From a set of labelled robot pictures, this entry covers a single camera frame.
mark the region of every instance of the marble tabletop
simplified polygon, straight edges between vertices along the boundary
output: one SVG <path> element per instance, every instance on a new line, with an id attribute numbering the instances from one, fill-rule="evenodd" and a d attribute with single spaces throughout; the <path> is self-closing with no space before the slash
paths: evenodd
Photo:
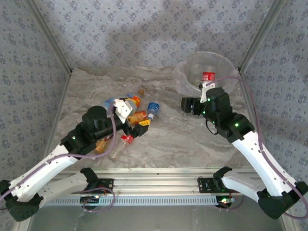
<path id="1" fill-rule="evenodd" d="M 75 68 L 51 148 L 75 128 L 91 106 L 143 89 L 145 95 L 141 99 L 140 110 L 146 110 L 151 101 L 160 104 L 159 119 L 151 123 L 147 133 L 136 138 L 117 162 L 108 156 L 95 160 L 81 159 L 70 169 L 250 166 L 224 138 L 207 130 L 204 118 L 194 118 L 180 110 L 181 96 L 175 89 L 172 70 L 173 67 Z M 230 99 L 234 111 L 248 116 L 239 84 L 230 94 Z"/>

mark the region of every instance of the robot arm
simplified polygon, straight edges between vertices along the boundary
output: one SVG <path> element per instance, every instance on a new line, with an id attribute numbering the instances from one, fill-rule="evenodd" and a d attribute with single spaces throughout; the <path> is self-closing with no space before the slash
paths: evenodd
<path id="1" fill-rule="evenodd" d="M 113 119 L 116 131 L 123 130 L 134 138 L 147 131 L 147 123 L 130 127 L 127 117 L 133 113 L 133 108 L 125 99 L 116 99 L 114 106 Z M 47 201 L 89 187 L 95 188 L 98 178 L 91 169 L 82 169 L 80 173 L 67 179 L 48 182 L 80 159 L 63 154 L 86 155 L 96 148 L 96 141 L 110 138 L 113 130 L 111 118 L 107 117 L 106 110 L 101 106 L 91 107 L 82 116 L 82 122 L 70 131 L 47 157 L 22 176 L 12 181 L 0 181 L 0 194 L 3 196 L 10 191 L 4 199 L 13 218 L 16 221 L 25 220 L 35 214 Z"/>
<path id="2" fill-rule="evenodd" d="M 304 182 L 296 182 L 286 173 L 265 147 L 259 149 L 258 133 L 254 126 L 244 115 L 232 111 L 229 96 L 222 88 L 206 86 L 205 83 L 200 84 L 199 88 L 202 89 L 202 97 L 182 98 L 182 110 L 203 115 L 206 126 L 208 122 L 214 124 L 217 132 L 212 133 L 226 138 L 238 149 L 263 182 L 240 177 L 231 168 L 224 167 L 214 174 L 215 185 L 219 189 L 233 189 L 250 197 L 259 203 L 268 216 L 277 219 L 299 200 L 299 196 L 271 168 L 261 151 L 302 195 L 308 192 L 308 186 Z"/>

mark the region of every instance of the patterned wallpaper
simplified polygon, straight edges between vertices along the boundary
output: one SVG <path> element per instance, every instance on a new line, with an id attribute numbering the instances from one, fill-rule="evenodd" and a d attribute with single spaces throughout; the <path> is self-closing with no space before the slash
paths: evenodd
<path id="1" fill-rule="evenodd" d="M 0 180 L 12 180 L 42 158 L 67 74 L 21 0 L 0 9 Z M 0 230 L 12 226 L 0 211 Z"/>
<path id="2" fill-rule="evenodd" d="M 245 77 L 255 92 L 267 145 L 296 180 L 308 182 L 308 2 L 289 1 Z M 296 205 L 304 215 L 302 203 Z M 308 230 L 308 222 L 301 222 Z"/>
<path id="3" fill-rule="evenodd" d="M 272 0 L 34 0 L 71 67 L 176 65 L 193 51 L 238 66 Z"/>

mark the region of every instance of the gray marble surface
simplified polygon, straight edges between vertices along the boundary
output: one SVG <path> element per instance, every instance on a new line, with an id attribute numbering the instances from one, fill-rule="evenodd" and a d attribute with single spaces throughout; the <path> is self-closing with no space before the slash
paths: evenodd
<path id="1" fill-rule="evenodd" d="M 52 148 L 94 105 L 126 93 L 144 89 L 140 110 L 151 101 L 160 104 L 159 119 L 146 134 L 134 140 L 117 162 L 108 156 L 82 159 L 71 169 L 147 167 L 243 167 L 249 163 L 224 138 L 212 135 L 204 118 L 193 118 L 180 110 L 180 98 L 171 77 L 173 67 L 93 67 L 74 69 L 57 124 Z M 248 116 L 239 85 L 230 94 L 233 109 Z"/>

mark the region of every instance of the clear plastic bowl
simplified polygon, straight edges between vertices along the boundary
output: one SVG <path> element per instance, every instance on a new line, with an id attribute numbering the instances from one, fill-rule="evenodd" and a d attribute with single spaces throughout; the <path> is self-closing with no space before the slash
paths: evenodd
<path id="1" fill-rule="evenodd" d="M 215 79 L 227 76 L 239 76 L 239 72 L 235 69 L 233 63 L 222 55 L 207 51 L 194 52 L 184 61 L 178 63 L 172 72 L 172 76 L 176 82 L 176 89 L 179 94 L 193 97 L 201 96 L 201 90 L 196 86 L 196 84 L 192 84 L 188 81 L 188 77 L 191 73 L 191 66 L 196 64 L 202 66 L 215 66 Z M 217 82 L 217 87 L 222 87 L 225 92 L 231 93 L 235 84 L 236 80 L 234 79 L 224 79 Z"/>

